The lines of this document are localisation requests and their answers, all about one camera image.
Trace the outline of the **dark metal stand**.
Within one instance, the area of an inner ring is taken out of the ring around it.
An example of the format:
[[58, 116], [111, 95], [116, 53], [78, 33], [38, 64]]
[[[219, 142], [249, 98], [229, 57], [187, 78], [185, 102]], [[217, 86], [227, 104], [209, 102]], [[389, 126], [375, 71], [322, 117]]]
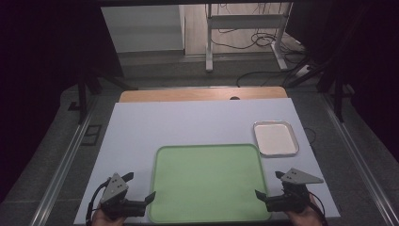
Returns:
[[309, 72], [305, 73], [294, 81], [289, 82], [287, 85], [284, 85], [284, 87], [294, 88], [320, 73], [322, 73], [323, 76], [317, 83], [316, 89], [319, 92], [325, 93], [329, 91], [331, 86], [334, 86], [334, 93], [332, 94], [333, 112], [338, 118], [339, 122], [343, 122], [343, 97], [349, 97], [349, 94], [345, 94], [343, 92], [343, 74], [338, 59], [335, 56], [311, 69]]
[[89, 67], [87, 64], [76, 61], [73, 63], [73, 70], [77, 79], [78, 102], [70, 104], [70, 110], [79, 112], [79, 124], [82, 124], [84, 119], [88, 116], [88, 101], [86, 89], [91, 94], [98, 95], [102, 93], [103, 87], [100, 84], [99, 78], [103, 78], [111, 84], [123, 90], [137, 90], [137, 87], [122, 82], [111, 73], [106, 73], [96, 67]]

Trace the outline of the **white power strip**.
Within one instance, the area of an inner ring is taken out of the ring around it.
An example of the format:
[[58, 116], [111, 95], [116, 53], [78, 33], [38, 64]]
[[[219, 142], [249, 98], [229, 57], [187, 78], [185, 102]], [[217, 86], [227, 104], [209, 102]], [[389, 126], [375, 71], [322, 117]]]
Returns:
[[305, 65], [295, 73], [295, 77], [301, 77], [311, 70], [311, 65]]

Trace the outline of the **green plastic tray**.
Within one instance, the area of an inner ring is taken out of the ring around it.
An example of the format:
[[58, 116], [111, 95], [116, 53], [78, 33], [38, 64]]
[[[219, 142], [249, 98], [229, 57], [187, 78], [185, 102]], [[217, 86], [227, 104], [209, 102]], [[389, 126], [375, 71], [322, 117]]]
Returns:
[[154, 223], [244, 222], [271, 218], [255, 192], [266, 182], [252, 144], [165, 146], [153, 174]]

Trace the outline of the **grey wall panel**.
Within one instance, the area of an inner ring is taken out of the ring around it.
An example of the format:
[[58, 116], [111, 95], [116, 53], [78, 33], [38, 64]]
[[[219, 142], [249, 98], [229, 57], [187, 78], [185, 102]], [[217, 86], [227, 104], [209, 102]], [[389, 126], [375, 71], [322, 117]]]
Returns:
[[118, 53], [183, 50], [181, 8], [109, 7], [102, 13]]

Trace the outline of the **black floor frame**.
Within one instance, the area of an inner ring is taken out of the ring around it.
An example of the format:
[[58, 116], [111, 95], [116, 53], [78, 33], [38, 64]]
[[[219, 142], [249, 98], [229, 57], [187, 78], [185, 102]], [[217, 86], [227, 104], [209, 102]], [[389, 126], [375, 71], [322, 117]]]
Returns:
[[87, 127], [86, 132], [81, 141], [82, 146], [95, 146], [99, 140], [102, 126], [100, 124], [92, 124]]

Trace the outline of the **white metal desk frame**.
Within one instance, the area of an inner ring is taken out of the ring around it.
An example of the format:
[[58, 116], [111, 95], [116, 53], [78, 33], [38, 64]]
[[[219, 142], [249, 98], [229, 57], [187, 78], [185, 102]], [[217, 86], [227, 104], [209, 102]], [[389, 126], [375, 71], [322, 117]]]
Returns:
[[270, 39], [268, 45], [272, 49], [272, 53], [283, 72], [288, 71], [287, 64], [283, 58], [280, 47], [282, 37], [289, 20], [292, 3], [288, 3], [285, 10], [279, 14], [252, 14], [252, 15], [213, 15], [212, 5], [207, 4], [205, 7], [205, 15], [207, 22], [207, 42], [205, 50], [206, 71], [211, 72], [213, 65], [213, 45], [212, 31], [217, 29], [274, 29], [273, 35], [265, 34], [264, 37]]

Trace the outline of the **person's right hand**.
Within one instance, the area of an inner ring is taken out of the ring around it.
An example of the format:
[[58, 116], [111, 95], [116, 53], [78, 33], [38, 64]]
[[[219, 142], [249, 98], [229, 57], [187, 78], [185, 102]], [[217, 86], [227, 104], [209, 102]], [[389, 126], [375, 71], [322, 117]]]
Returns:
[[323, 226], [319, 214], [310, 206], [301, 213], [288, 211], [285, 215], [294, 226]]

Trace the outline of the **white table board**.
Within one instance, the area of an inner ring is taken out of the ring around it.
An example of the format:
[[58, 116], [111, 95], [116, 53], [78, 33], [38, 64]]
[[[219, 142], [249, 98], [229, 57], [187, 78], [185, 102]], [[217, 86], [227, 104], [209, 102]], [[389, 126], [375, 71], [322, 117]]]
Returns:
[[127, 197], [145, 198], [151, 190], [154, 156], [162, 146], [235, 144], [256, 142], [253, 124], [257, 121], [286, 121], [291, 124], [299, 145], [292, 157], [262, 160], [268, 190], [277, 195], [281, 181], [275, 172], [291, 168], [321, 178], [319, 164], [307, 140], [295, 106], [289, 98], [117, 103], [74, 223], [86, 221], [88, 203], [99, 184], [117, 172], [133, 172]]

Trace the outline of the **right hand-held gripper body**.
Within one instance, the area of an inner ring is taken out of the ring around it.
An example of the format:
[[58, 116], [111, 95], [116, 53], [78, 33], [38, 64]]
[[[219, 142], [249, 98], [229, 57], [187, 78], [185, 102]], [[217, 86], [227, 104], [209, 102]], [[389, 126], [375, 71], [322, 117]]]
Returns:
[[311, 206], [308, 184], [322, 184], [323, 179], [310, 175], [299, 169], [291, 168], [280, 179], [283, 194], [268, 197], [265, 202], [268, 212], [303, 212], [307, 206]]

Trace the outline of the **person's left hand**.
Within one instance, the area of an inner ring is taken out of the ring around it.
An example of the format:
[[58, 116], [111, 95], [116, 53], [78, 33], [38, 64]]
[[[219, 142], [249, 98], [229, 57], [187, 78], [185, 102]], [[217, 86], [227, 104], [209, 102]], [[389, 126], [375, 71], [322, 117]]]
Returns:
[[123, 226], [125, 218], [109, 218], [102, 209], [97, 209], [93, 216], [91, 226]]

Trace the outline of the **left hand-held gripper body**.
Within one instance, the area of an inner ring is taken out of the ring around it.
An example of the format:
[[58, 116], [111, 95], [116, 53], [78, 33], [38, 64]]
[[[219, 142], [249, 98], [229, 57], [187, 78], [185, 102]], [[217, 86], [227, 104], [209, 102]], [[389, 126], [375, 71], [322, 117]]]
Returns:
[[111, 219], [144, 217], [146, 206], [144, 202], [129, 201], [125, 198], [129, 186], [117, 173], [114, 173], [100, 198], [100, 206]]

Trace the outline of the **aluminium floor rail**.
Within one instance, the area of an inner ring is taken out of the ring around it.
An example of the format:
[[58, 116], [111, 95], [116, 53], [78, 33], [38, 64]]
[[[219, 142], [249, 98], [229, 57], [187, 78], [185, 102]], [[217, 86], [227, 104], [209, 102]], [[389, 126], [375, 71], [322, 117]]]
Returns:
[[45, 226], [46, 222], [55, 206], [56, 199], [60, 193], [61, 188], [66, 180], [68, 172], [71, 168], [72, 162], [79, 149], [81, 141], [84, 137], [84, 133], [88, 128], [88, 124], [91, 120], [93, 110], [98, 102], [99, 97], [97, 95], [88, 98], [88, 106], [86, 116], [82, 119], [82, 122], [77, 126], [72, 141], [66, 149], [60, 163], [57, 165], [56, 171], [47, 186], [40, 204], [32, 217], [29, 226]]
[[366, 185], [367, 190], [369, 191], [376, 205], [376, 208], [378, 209], [381, 217], [384, 219], [385, 224], [387, 226], [399, 226], [399, 215], [394, 210], [386, 192], [383, 190], [371, 169], [368, 167], [366, 161], [360, 153], [358, 145], [350, 135], [346, 125], [336, 116], [332, 101], [329, 99], [327, 94], [322, 94], [321, 98], [324, 102], [325, 110], [327, 111], [341, 140], [343, 141], [345, 149], [351, 156], [354, 165], [358, 170], [363, 183]]

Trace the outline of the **small metal tray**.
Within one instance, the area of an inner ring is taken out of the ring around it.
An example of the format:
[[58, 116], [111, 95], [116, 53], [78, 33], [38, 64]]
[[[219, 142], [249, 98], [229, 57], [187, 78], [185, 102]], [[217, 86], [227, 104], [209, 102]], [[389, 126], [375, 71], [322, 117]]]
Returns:
[[287, 121], [257, 121], [253, 125], [258, 149], [267, 157], [293, 156], [299, 145]]

